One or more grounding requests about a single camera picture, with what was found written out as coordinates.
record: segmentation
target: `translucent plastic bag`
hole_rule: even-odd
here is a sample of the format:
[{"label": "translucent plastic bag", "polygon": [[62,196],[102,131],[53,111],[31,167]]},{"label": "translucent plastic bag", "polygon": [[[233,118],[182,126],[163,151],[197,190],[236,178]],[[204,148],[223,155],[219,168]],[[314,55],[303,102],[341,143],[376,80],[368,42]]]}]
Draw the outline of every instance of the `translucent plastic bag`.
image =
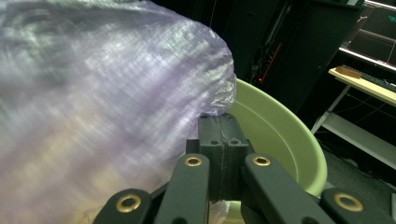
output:
[{"label": "translucent plastic bag", "polygon": [[233,58],[150,2],[2,2],[0,223],[92,223],[169,180],[202,114],[233,103]]}]

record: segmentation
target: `purple plastic bag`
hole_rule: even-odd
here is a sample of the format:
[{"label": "purple plastic bag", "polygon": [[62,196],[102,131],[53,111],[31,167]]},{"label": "purple plastic bag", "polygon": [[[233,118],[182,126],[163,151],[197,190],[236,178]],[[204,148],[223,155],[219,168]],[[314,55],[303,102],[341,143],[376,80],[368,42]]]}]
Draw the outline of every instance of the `purple plastic bag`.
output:
[{"label": "purple plastic bag", "polygon": [[225,42],[151,2],[2,2],[0,22],[2,224],[92,223],[233,103]]}]

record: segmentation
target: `screw hole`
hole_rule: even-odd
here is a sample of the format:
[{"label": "screw hole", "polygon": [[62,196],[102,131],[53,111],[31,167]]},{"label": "screw hole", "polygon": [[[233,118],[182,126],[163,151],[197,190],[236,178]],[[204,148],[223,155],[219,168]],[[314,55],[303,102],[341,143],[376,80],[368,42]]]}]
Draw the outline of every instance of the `screw hole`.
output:
[{"label": "screw hole", "polygon": [[188,222],[183,217],[177,217],[172,221],[172,224],[188,224]]},{"label": "screw hole", "polygon": [[135,194],[127,194],[119,198],[116,208],[121,213],[130,213],[136,210],[141,203],[142,200],[139,196]]},{"label": "screw hole", "polygon": [[267,166],[271,163],[271,161],[265,157],[255,157],[253,159],[253,162],[256,163],[256,165],[260,165],[260,166]]},{"label": "screw hole", "polygon": [[302,224],[319,224],[314,218],[312,217],[304,217],[303,220],[301,220]]},{"label": "screw hole", "polygon": [[201,158],[198,157],[188,157],[184,162],[188,166],[199,166],[202,164]]}]

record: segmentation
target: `light green bowl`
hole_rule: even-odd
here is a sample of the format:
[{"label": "light green bowl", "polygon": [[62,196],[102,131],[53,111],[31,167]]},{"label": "light green bowl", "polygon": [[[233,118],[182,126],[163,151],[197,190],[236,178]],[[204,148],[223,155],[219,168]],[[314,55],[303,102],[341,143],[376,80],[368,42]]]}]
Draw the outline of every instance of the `light green bowl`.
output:
[{"label": "light green bowl", "polygon": [[[236,101],[229,113],[236,116],[256,152],[274,156],[305,191],[320,195],[327,178],[326,161],[314,135],[293,113],[241,80],[237,80]],[[237,221],[242,221],[239,203],[232,202],[227,219],[225,223],[243,223]]]}]

